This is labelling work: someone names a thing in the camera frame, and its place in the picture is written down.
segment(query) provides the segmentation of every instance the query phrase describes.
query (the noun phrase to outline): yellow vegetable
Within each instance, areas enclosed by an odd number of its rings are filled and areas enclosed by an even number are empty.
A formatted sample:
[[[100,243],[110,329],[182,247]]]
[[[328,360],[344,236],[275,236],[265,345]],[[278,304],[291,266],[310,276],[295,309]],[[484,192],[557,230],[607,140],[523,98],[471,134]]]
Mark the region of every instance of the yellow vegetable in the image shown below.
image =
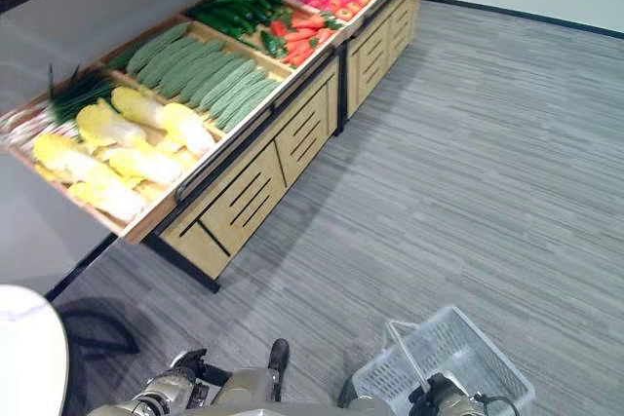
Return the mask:
[[[163,127],[167,137],[201,156],[215,147],[215,139],[204,129],[202,119],[183,104],[170,102],[163,109]]]
[[[156,150],[136,148],[112,150],[108,164],[127,177],[142,177],[162,185],[175,182],[184,170],[178,161]]]
[[[119,174],[87,154],[71,138],[37,135],[33,156],[47,170],[44,176],[80,181],[69,188],[69,193],[122,221],[130,222],[144,207],[143,198],[126,187]]]
[[[111,100],[126,119],[167,131],[167,137],[158,145],[162,151],[173,153],[186,146],[191,153],[201,156],[215,146],[202,119],[183,104],[172,102],[162,106],[126,87],[113,90]]]
[[[129,223],[143,209],[143,198],[126,187],[118,185],[95,185],[88,182],[76,182],[69,186],[68,192],[77,199],[106,211],[126,223]]]
[[[119,143],[122,146],[145,147],[145,131],[117,114],[104,99],[83,108],[76,116],[80,136],[90,148]]]
[[[115,109],[129,121],[163,129],[163,105],[128,87],[117,87],[111,95]]]
[[[125,93],[124,98],[120,98],[118,93],[116,102],[127,114],[139,118],[140,108],[144,103],[138,101],[138,98],[139,96],[128,93]],[[157,107],[162,110],[163,106],[157,104]],[[97,154],[126,177],[148,179],[169,185],[180,177],[184,170],[182,164],[174,158],[160,153],[147,143],[145,131],[117,114],[103,99],[82,109],[76,117],[76,122],[81,136],[92,148],[120,146],[100,150]]]

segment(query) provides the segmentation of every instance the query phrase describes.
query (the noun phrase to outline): black baseboard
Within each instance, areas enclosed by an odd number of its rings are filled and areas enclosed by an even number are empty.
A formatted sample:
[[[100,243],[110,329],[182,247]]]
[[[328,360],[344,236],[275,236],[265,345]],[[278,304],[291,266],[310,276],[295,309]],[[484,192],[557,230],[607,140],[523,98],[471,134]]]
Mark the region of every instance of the black baseboard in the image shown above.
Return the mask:
[[[52,289],[46,293],[48,302],[54,301],[89,265],[94,263],[99,255],[104,252],[111,244],[115,242],[117,236],[109,234],[99,243],[91,252],[83,258],[62,280],[60,280]]]
[[[611,29],[598,28],[597,26],[590,26],[589,24],[575,23],[574,21],[567,21],[564,19],[553,19],[551,17],[544,17],[542,15],[529,14],[527,12],[520,12],[518,10],[501,9],[500,7],[492,7],[491,5],[474,4],[472,2],[464,2],[463,0],[428,0],[431,2],[439,2],[442,4],[458,5],[460,7],[468,7],[469,9],[484,10],[486,12],[495,12],[497,14],[511,15],[512,17],[519,17],[521,19],[534,19],[535,21],[541,21],[544,23],[556,24],[558,26],[565,26],[567,28],[579,29],[581,31],[589,31],[591,33],[602,34],[603,36],[610,36],[611,38],[624,39],[624,33],[619,31],[613,31]]]

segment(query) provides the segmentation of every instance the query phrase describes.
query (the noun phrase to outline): gray carpet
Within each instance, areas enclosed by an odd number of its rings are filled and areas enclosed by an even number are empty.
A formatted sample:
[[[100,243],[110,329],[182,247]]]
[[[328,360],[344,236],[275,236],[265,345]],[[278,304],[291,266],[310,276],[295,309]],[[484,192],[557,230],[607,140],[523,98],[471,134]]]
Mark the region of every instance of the gray carpet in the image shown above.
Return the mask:
[[[131,397],[181,349],[263,365],[280,336],[285,399],[334,401],[385,319],[447,304],[532,382],[535,416],[621,414],[624,42],[427,2],[416,36],[218,295],[116,243],[55,301],[139,348],[77,347],[70,414]]]

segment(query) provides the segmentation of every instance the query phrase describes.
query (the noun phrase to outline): cucumber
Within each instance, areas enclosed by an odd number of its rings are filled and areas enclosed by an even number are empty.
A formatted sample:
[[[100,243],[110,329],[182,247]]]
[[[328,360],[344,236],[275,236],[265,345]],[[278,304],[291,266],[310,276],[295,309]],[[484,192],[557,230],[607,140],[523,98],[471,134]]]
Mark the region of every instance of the cucumber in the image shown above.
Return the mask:
[[[207,92],[199,103],[199,108],[202,111],[206,109],[211,109],[213,104],[227,92],[230,87],[234,86],[239,80],[241,80],[246,75],[252,73],[255,69],[255,61],[250,58],[245,60],[242,64],[236,67],[230,74],[228,74],[225,79],[221,80],[214,88],[212,88],[209,92]]]
[[[188,29],[189,24],[191,24],[190,21],[177,24],[145,43],[128,61],[128,66],[126,67],[128,72],[137,73],[141,70],[141,68],[143,68],[151,58],[162,51],[163,48],[181,37]]]
[[[264,80],[268,75],[268,72],[263,68],[258,69],[245,76],[238,83],[234,84],[232,88],[230,88],[227,92],[225,92],[211,107],[211,116],[218,117],[225,110],[229,110],[229,108],[233,105],[234,107],[238,107],[237,97],[238,94],[244,92],[248,87],[256,84],[260,80]]]
[[[275,80],[264,80],[260,82],[262,87],[255,90],[254,93],[245,102],[241,104],[237,112],[229,119],[219,118],[216,122],[216,126],[223,129],[225,132],[230,132],[236,126],[238,126],[267,96],[273,93],[273,90],[279,85]]]
[[[200,50],[199,53],[189,55],[192,59],[186,60],[184,64],[174,67],[165,74],[160,81],[158,90],[160,95],[167,99],[178,95],[184,88],[184,85],[190,82],[199,71],[203,70],[203,63],[210,63],[217,60],[220,56],[220,53],[210,52],[206,49]]]
[[[187,102],[196,91],[198,91],[204,83],[208,79],[210,79],[221,67],[225,66],[228,62],[232,60],[240,58],[243,56],[240,54],[222,54],[216,58],[214,61],[212,60],[202,60],[200,64],[198,64],[198,70],[196,75],[188,82],[182,91],[179,94],[180,102]]]
[[[187,76],[187,72],[189,69],[187,66],[191,63],[194,63],[197,59],[201,57],[208,56],[210,54],[215,54],[217,51],[220,51],[223,46],[225,46],[225,42],[221,40],[212,40],[207,41],[197,48],[197,50],[193,51],[191,54],[183,58],[180,62],[178,62],[173,69],[168,71],[163,79],[160,81],[160,94],[164,97],[173,97],[177,95],[183,86],[193,78],[194,74],[188,76],[187,80],[184,80],[185,76]]]
[[[202,84],[202,86],[198,88],[197,91],[193,94],[193,96],[190,98],[191,104],[193,106],[198,106],[202,102],[202,99],[204,98],[206,93],[216,87],[221,81],[223,81],[227,77],[228,74],[232,73],[244,61],[245,59],[243,57],[237,57],[234,60],[231,60],[226,64],[222,65],[221,68],[219,68],[218,71],[211,75],[209,79],[206,80]]]
[[[227,124],[227,122],[238,113],[242,105],[244,105],[253,95],[264,88],[266,85],[265,81],[266,76],[260,80],[254,81],[251,84],[247,84],[244,88],[237,87],[237,93],[228,98],[227,106],[222,112],[214,114],[214,109],[211,109],[211,116],[218,117],[216,124],[221,125],[222,127],[225,126],[225,124]]]
[[[126,71],[126,67],[128,66],[128,62],[135,55],[135,53],[143,47],[145,43],[149,41],[149,38],[145,38],[142,41],[136,41],[134,44],[130,45],[125,51],[119,53],[117,56],[108,61],[106,66],[108,68],[112,68],[115,70]]]
[[[169,70],[175,68],[178,62],[183,60],[189,54],[192,54],[193,51],[199,47],[199,45],[200,43],[195,41],[192,44],[184,46],[182,49],[171,54],[164,60],[160,60],[159,63],[156,64],[156,66],[152,68],[151,72],[149,72],[149,74],[145,77],[142,84],[147,88],[156,87]]]
[[[169,59],[169,57],[172,54],[174,54],[177,51],[181,50],[182,48],[188,46],[189,44],[193,44],[196,41],[197,40],[193,39],[193,38],[183,37],[183,38],[177,39],[177,40],[173,41],[171,44],[165,46],[160,53],[158,53],[156,56],[151,58],[149,60],[149,62],[147,62],[147,64],[145,64],[145,66],[143,68],[141,68],[139,73],[136,75],[136,79],[140,83],[143,83],[143,80],[145,80],[145,77],[152,72],[154,67],[157,67],[163,60]]]

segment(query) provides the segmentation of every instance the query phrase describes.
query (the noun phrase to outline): black cable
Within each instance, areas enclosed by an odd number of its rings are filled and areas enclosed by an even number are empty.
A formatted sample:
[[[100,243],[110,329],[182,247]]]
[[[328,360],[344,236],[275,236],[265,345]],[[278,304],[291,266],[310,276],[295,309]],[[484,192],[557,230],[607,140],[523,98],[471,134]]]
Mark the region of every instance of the black cable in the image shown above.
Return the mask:
[[[518,408],[516,407],[514,402],[507,397],[488,397],[485,394],[476,394],[473,396],[473,398],[484,406],[484,413],[486,414],[486,416],[489,416],[488,405],[494,403],[495,401],[503,401],[507,403],[509,406],[511,406],[511,409],[514,410],[514,415],[520,416],[520,412],[518,411]]]

